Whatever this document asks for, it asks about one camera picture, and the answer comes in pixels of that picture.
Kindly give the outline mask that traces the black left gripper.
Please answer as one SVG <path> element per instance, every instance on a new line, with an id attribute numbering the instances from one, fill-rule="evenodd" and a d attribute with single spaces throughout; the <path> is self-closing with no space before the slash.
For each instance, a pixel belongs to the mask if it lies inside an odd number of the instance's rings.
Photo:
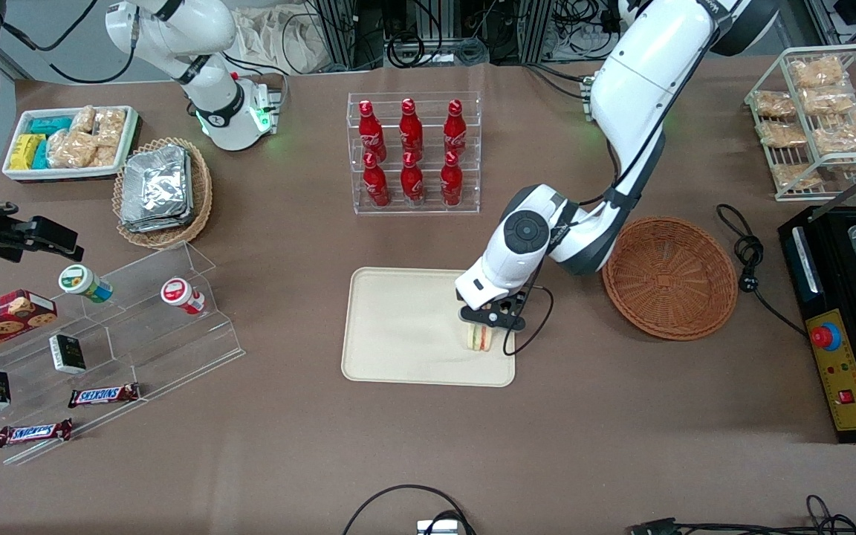
<path id="1" fill-rule="evenodd" d="M 523 331 L 526 321 L 522 317 L 527 302 L 527 294 L 513 294 L 503 299 L 489 302 L 476 311 L 469 307 L 459 308 L 459 319 L 467 324 L 489 325 L 489 328 L 503 331 Z"/>

